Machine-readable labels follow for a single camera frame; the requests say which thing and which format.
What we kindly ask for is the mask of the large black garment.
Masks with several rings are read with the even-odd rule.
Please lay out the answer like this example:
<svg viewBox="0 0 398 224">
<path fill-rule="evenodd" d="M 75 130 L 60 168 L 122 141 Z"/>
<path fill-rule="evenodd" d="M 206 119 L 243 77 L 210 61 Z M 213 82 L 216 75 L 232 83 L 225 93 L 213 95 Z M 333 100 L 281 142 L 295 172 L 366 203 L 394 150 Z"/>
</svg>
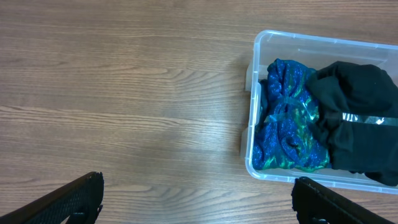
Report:
<svg viewBox="0 0 398 224">
<path fill-rule="evenodd" d="M 335 62 L 306 87 L 318 101 L 310 125 L 330 154 L 331 167 L 397 186 L 397 86 L 374 65 Z"/>
</svg>

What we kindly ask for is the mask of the blue denim jeans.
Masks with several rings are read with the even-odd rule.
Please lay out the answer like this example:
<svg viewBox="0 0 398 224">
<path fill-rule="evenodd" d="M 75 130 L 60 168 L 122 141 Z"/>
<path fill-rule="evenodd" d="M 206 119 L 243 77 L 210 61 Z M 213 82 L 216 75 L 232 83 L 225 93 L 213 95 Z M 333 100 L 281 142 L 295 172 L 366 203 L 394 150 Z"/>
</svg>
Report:
<svg viewBox="0 0 398 224">
<path fill-rule="evenodd" d="M 263 79 L 259 82 L 261 85 L 261 94 L 259 95 L 260 105 L 259 105 L 259 122 L 256 125 L 256 132 L 259 132 L 263 126 L 264 121 L 268 113 L 268 99 L 267 99 L 267 87 L 268 80 Z"/>
</svg>

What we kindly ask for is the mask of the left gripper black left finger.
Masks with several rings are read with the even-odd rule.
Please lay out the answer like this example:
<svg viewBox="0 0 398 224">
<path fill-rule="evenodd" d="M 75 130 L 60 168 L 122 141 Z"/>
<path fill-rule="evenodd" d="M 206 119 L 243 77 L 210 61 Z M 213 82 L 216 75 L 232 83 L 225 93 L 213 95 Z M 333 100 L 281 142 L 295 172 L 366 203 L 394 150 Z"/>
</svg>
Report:
<svg viewBox="0 0 398 224">
<path fill-rule="evenodd" d="M 3 224 L 95 223 L 103 205 L 104 178 L 89 172 L 1 217 Z"/>
</svg>

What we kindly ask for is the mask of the blue sequin garment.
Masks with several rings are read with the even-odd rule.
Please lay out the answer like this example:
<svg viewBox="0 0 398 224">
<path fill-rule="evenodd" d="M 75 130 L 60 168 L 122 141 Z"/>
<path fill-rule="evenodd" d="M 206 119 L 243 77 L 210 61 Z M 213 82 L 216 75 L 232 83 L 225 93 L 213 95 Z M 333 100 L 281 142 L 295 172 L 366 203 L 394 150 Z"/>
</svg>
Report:
<svg viewBox="0 0 398 224">
<path fill-rule="evenodd" d="M 319 118 L 318 101 L 305 86 L 315 69 L 294 60 L 275 59 L 267 68 L 268 113 L 254 133 L 252 166 L 256 170 L 327 168 L 328 149 L 313 136 L 310 125 Z"/>
</svg>

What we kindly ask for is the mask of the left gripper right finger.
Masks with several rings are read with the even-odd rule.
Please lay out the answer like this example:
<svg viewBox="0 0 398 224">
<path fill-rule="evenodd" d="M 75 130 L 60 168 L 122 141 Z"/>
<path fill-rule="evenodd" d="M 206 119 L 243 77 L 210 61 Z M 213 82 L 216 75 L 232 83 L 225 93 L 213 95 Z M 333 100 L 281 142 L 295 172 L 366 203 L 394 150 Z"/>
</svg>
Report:
<svg viewBox="0 0 398 224">
<path fill-rule="evenodd" d="M 300 224 L 393 224 L 308 177 L 295 179 L 291 196 Z"/>
</svg>

